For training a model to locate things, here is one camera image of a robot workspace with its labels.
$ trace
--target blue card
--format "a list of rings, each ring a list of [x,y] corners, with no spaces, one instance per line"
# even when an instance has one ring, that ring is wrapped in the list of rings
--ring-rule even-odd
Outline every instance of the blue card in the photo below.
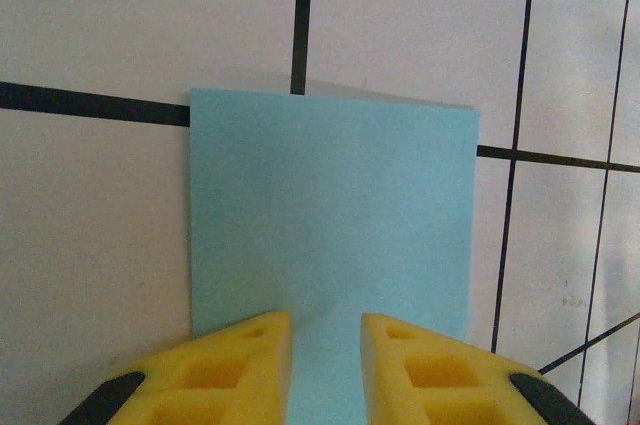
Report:
[[[195,335],[291,310],[288,423],[364,424],[360,315],[463,338],[473,110],[196,89]]]

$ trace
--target tiled wall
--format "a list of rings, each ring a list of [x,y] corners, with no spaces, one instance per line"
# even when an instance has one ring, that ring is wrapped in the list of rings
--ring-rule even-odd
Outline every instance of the tiled wall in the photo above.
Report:
[[[311,0],[308,27],[295,3],[0,0],[0,80],[286,92],[297,23],[306,93],[478,108],[469,341],[640,420],[640,0]],[[54,423],[188,334],[187,137],[0,110],[0,422]]]

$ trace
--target paper sheet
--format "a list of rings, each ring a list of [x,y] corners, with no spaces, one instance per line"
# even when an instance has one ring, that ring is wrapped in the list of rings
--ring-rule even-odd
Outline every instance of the paper sheet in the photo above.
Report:
[[[365,423],[362,312],[464,337],[478,121],[460,108],[192,92],[194,333],[291,310],[289,424]]]

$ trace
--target black line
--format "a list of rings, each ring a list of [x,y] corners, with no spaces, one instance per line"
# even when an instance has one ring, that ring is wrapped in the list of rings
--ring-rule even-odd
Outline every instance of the black line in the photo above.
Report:
[[[0,108],[189,126],[189,107],[0,82]]]
[[[618,68],[616,70],[616,85],[613,92],[613,105],[611,107],[611,122],[609,126],[609,144],[607,147],[607,163],[611,163],[611,151],[613,148],[613,132],[616,123],[616,109],[618,106],[618,92],[620,90],[620,73],[622,71],[622,56],[624,53],[624,37],[627,28],[627,14],[629,12],[629,0],[625,0],[624,13],[622,15],[622,29],[620,30],[620,46],[618,49]],[[587,326],[584,331],[584,343],[589,340],[589,330],[591,329],[591,314],[593,312],[593,298],[596,290],[596,278],[598,275],[598,258],[600,256],[600,245],[602,242],[602,224],[604,222],[604,210],[607,200],[607,188],[609,185],[609,170],[604,172],[604,184],[602,186],[602,201],[600,202],[600,219],[598,221],[598,235],[596,237],[596,251],[593,257],[593,272],[591,275],[591,290],[589,292],[589,309],[587,311]],[[584,384],[584,372],[587,364],[587,351],[582,356],[580,367],[580,387],[578,388],[578,406],[582,402],[582,387]]]
[[[640,166],[620,163],[607,163],[600,160],[586,158],[565,157],[548,153],[528,152],[526,150],[512,150],[510,148],[478,145],[478,157],[498,158],[503,160],[517,160],[519,162],[547,163],[549,165],[564,165],[567,167],[594,168],[598,170],[614,170],[617,172],[640,173]]]
[[[555,368],[558,368],[563,363],[568,362],[569,360],[571,360],[576,355],[579,355],[582,352],[588,350],[589,348],[593,347],[595,344],[597,344],[597,343],[601,342],[602,340],[604,340],[605,338],[613,335],[618,330],[626,327],[627,325],[632,324],[633,322],[635,322],[639,318],[640,318],[640,312],[636,313],[635,315],[632,315],[631,317],[629,317],[626,320],[620,322],[616,326],[611,327],[606,332],[602,332],[597,337],[592,338],[587,343],[585,343],[583,345],[580,345],[579,347],[571,350],[569,353],[565,353],[560,358],[554,360],[553,362],[551,362],[551,363],[545,365],[544,367],[542,367],[541,369],[539,369],[538,373],[541,373],[542,375],[544,375],[545,373],[549,373],[551,370],[553,370]]]
[[[310,14],[311,0],[296,0],[291,59],[291,93],[296,95],[304,95],[307,83]]]
[[[189,107],[0,82],[0,109],[189,126]],[[640,166],[478,145],[478,157],[640,173]]]
[[[518,92],[516,96],[516,113],[513,121],[512,150],[518,149],[520,136],[520,118],[522,115],[522,96],[524,92],[524,72],[527,63],[527,46],[529,44],[529,24],[531,22],[531,2],[526,0],[524,6],[524,24],[522,27],[522,48],[520,49],[520,70],[518,72]],[[509,242],[509,225],[511,223],[511,204],[513,202],[513,184],[515,181],[516,161],[511,160],[509,166],[509,180],[507,182],[507,200],[504,210],[504,227],[502,230],[502,248],[500,251],[500,269],[498,270],[498,286],[496,289],[496,308],[493,318],[493,335],[491,337],[491,351],[495,353],[498,347],[498,330],[500,328],[500,311],[502,309],[502,290],[504,287],[504,271],[507,263],[507,244]]]
[[[593,297],[596,290],[596,276],[598,273],[598,257],[600,255],[600,243],[602,238],[602,223],[604,221],[604,207],[607,200],[607,185],[609,183],[609,170],[604,172],[604,185],[602,186],[602,200],[600,202],[600,218],[598,220],[598,235],[596,237],[596,251],[593,258],[593,271],[591,273],[591,291],[589,292],[589,310],[587,312],[587,326],[584,332],[584,343],[589,340],[589,329],[591,328],[591,312],[593,311]],[[582,365],[580,366],[580,386],[578,388],[578,407],[582,401],[582,385],[584,383],[584,369],[587,364],[587,351],[582,355]]]
[[[631,392],[629,393],[629,411],[627,412],[627,425],[631,422],[631,406],[633,405],[633,388],[636,382],[636,370],[638,368],[638,349],[640,348],[640,327],[638,327],[638,338],[636,340],[636,356],[633,362],[633,375],[631,376]]]

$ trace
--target square hole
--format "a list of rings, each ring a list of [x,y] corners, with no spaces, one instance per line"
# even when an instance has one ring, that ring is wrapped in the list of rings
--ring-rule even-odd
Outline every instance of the square hole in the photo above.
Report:
[[[428,403],[424,411],[431,425],[510,425],[498,404],[490,401]]]
[[[411,340],[412,338],[416,338],[416,336],[408,330],[403,330],[400,327],[394,326],[387,328],[387,337],[394,338],[396,340]]]
[[[476,387],[478,379],[467,363],[458,357],[408,358],[404,367],[414,387]]]
[[[223,415],[224,408],[216,403],[164,403],[147,425],[217,425]]]
[[[245,359],[195,360],[178,380],[179,388],[235,388],[246,365]]]
[[[258,338],[264,335],[264,329],[262,328],[254,328],[253,330],[249,330],[247,333],[242,335],[244,338]]]

